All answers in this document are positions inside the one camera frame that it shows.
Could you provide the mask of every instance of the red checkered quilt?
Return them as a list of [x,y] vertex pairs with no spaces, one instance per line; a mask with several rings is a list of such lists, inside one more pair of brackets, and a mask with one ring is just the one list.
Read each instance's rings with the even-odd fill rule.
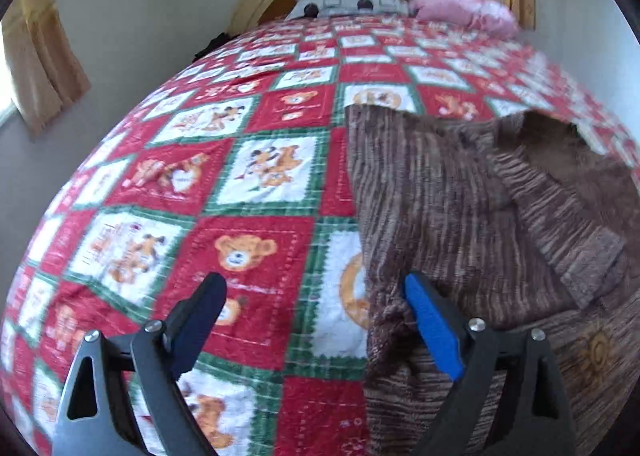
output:
[[[638,173],[620,123],[528,46],[401,17],[274,22],[154,91],[52,201],[8,297],[1,381],[41,454],[85,331],[164,318],[207,272],[225,309],[179,387],[221,455],[365,453],[367,310],[343,108],[578,124]],[[135,381],[151,452],[163,449]]]

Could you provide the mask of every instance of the white wall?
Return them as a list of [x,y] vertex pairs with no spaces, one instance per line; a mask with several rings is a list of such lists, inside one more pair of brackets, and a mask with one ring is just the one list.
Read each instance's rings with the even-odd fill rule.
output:
[[0,311],[24,249],[58,189],[150,91],[224,32],[239,0],[56,0],[92,89],[31,141],[0,128]]
[[640,44],[614,0],[536,0],[526,39],[572,73],[640,140]]

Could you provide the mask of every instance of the sun-shaped emblem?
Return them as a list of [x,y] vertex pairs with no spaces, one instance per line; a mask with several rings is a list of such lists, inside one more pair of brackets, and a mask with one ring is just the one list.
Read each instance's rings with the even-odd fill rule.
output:
[[580,372],[589,386],[600,386],[612,359],[611,339],[600,322],[584,337]]

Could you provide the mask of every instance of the window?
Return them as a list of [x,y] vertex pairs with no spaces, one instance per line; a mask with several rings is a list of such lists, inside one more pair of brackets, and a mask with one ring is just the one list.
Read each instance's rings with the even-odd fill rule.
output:
[[14,103],[11,100],[12,88],[9,68],[4,58],[4,45],[0,33],[0,124],[4,122],[14,110]]

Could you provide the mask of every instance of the bolt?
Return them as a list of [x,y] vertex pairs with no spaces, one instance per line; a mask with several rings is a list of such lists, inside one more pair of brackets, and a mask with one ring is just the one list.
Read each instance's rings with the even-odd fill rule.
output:
[[479,317],[474,317],[469,321],[469,329],[471,331],[484,331],[486,329],[486,322]]
[[145,324],[145,331],[147,333],[155,333],[161,329],[162,329],[162,321],[159,321],[159,320],[149,321],[148,323]]
[[533,328],[533,330],[531,330],[531,338],[535,341],[543,341],[546,339],[546,333],[544,333],[540,328]]
[[84,334],[84,340],[87,342],[94,342],[98,340],[100,332],[98,330],[91,330]]

